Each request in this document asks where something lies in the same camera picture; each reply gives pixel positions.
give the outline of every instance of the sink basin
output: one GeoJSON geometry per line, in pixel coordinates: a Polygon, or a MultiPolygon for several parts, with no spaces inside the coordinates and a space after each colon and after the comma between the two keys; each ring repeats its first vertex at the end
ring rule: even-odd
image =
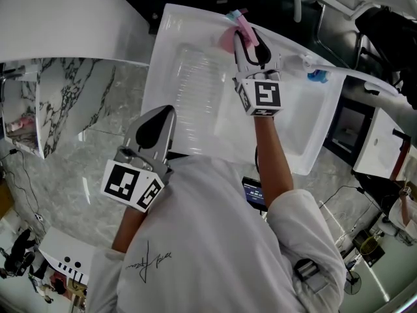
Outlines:
{"type": "MultiPolygon", "coordinates": [[[[172,151],[254,163],[256,147],[253,118],[247,116],[235,93],[237,72],[233,54],[218,43],[235,26],[224,15],[196,8],[166,5],[152,53],[142,112],[171,104],[177,110],[172,151]]],[[[331,124],[344,76],[331,75],[327,83],[307,80],[289,61],[310,55],[330,65],[301,45],[265,28],[281,55],[281,80],[288,82],[284,109],[275,117],[285,155],[293,173],[307,175],[331,124]]]]}

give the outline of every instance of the white sink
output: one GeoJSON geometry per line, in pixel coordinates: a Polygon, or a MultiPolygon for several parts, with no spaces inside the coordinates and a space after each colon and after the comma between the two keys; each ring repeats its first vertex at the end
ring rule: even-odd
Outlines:
{"type": "MultiPolygon", "coordinates": [[[[254,163],[253,118],[244,113],[232,81],[237,72],[235,58],[218,45],[220,37],[234,25],[221,14],[165,6],[142,112],[174,105],[178,116],[174,152],[254,163]]],[[[307,175],[326,137],[345,77],[333,74],[324,84],[307,80],[306,73],[285,68],[285,62],[308,54],[318,64],[331,64],[285,37],[253,27],[267,35],[273,50],[282,56],[281,77],[291,82],[291,94],[275,124],[291,171],[307,175]]]]}

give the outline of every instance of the smartphone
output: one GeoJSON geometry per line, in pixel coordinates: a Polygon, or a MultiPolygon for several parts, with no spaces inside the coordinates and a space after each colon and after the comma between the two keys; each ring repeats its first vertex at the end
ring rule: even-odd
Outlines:
{"type": "Polygon", "coordinates": [[[265,205],[265,201],[263,199],[261,182],[256,181],[254,179],[250,179],[249,177],[244,177],[242,180],[242,184],[245,190],[246,200],[248,201],[248,203],[254,209],[268,212],[268,209],[265,205]]]}

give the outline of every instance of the white shirt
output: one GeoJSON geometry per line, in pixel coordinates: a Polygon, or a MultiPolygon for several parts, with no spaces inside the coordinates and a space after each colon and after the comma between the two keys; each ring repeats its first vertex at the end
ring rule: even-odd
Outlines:
{"type": "Polygon", "coordinates": [[[300,258],[329,274],[319,312],[338,311],[346,270],[309,192],[282,194],[266,223],[228,163],[189,156],[171,165],[128,252],[96,251],[87,312],[305,312],[293,286],[300,258]]]}
{"type": "Polygon", "coordinates": [[[403,202],[400,199],[398,199],[392,206],[388,218],[390,219],[392,224],[394,224],[398,228],[401,228],[403,231],[406,231],[409,236],[417,240],[417,203],[415,201],[412,201],[407,196],[407,210],[409,212],[410,218],[410,222],[407,226],[404,225],[403,222],[403,215],[401,213],[402,204],[403,202]]]}

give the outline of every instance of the gray tile floor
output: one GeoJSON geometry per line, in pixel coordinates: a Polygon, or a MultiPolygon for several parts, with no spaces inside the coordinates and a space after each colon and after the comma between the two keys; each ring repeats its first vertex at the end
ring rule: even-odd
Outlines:
{"type": "MultiPolygon", "coordinates": [[[[125,65],[120,69],[115,84],[117,96],[113,113],[91,128],[73,138],[47,159],[24,153],[25,168],[38,200],[31,192],[28,178],[23,170],[22,155],[8,156],[3,164],[14,173],[16,188],[11,174],[8,185],[15,199],[15,209],[30,225],[42,233],[31,208],[44,217],[46,230],[54,226],[73,237],[92,245],[109,246],[121,221],[124,207],[100,194],[102,174],[107,159],[113,158],[122,143],[129,124],[140,116],[141,101],[147,69],[125,65]]],[[[0,157],[13,148],[4,140],[0,142],[0,157]]],[[[241,176],[259,178],[254,166],[236,165],[241,176]]],[[[325,201],[341,185],[359,186],[350,175],[350,167],[330,151],[321,149],[317,161],[307,176],[294,175],[295,186],[310,191],[317,203],[325,201]]],[[[369,207],[369,200],[352,188],[342,188],[321,210],[327,219],[338,246],[349,244],[348,236],[354,223],[369,207]]],[[[371,206],[360,218],[353,233],[369,224],[377,214],[371,206]]]]}

